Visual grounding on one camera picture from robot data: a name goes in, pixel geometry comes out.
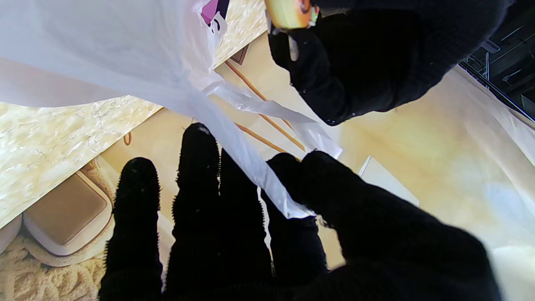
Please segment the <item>white plastic bag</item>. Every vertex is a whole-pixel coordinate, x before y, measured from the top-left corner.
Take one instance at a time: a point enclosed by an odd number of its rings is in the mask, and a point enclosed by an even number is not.
[[[4,0],[0,2],[0,93],[34,107],[90,103],[126,94],[204,123],[247,176],[288,218],[312,214],[295,203],[239,129],[207,98],[288,119],[309,148],[338,148],[309,118],[260,103],[213,71],[224,33],[203,22],[208,0]]]

